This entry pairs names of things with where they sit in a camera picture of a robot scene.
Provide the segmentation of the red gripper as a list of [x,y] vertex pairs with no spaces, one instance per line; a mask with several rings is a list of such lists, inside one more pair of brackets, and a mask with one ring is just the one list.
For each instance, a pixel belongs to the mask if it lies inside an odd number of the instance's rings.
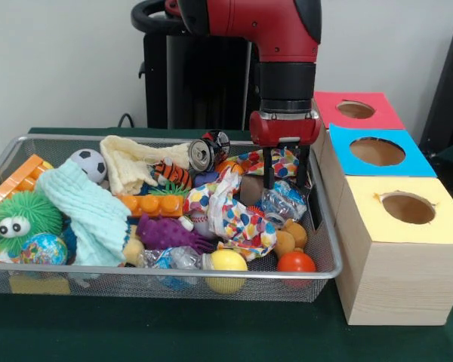
[[285,114],[254,111],[250,115],[249,127],[253,143],[263,148],[263,187],[272,189],[275,174],[272,164],[272,149],[286,144],[299,145],[297,187],[304,187],[310,147],[318,138],[321,121],[311,114]]

